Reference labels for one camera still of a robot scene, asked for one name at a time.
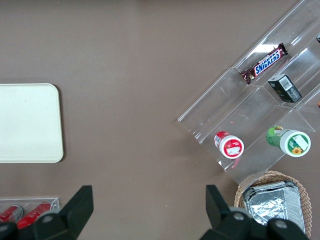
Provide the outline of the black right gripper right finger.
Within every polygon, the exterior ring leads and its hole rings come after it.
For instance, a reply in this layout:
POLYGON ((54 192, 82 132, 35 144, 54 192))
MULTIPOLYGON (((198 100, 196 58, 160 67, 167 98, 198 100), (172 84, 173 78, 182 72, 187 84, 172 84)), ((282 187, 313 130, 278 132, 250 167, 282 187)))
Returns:
POLYGON ((207 185, 205 206, 211 224, 203 240, 307 240, 292 221, 273 218, 261 225, 241 211, 230 210, 216 185, 207 185))

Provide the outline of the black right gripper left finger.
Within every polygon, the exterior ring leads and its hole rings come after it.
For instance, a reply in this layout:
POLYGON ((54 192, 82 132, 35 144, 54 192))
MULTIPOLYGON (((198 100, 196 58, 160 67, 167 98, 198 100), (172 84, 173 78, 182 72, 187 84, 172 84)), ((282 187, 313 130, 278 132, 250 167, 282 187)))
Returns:
POLYGON ((94 211, 93 188, 83 185, 58 213, 43 214, 19 229, 14 222, 0 224, 2 240, 76 240, 94 211))

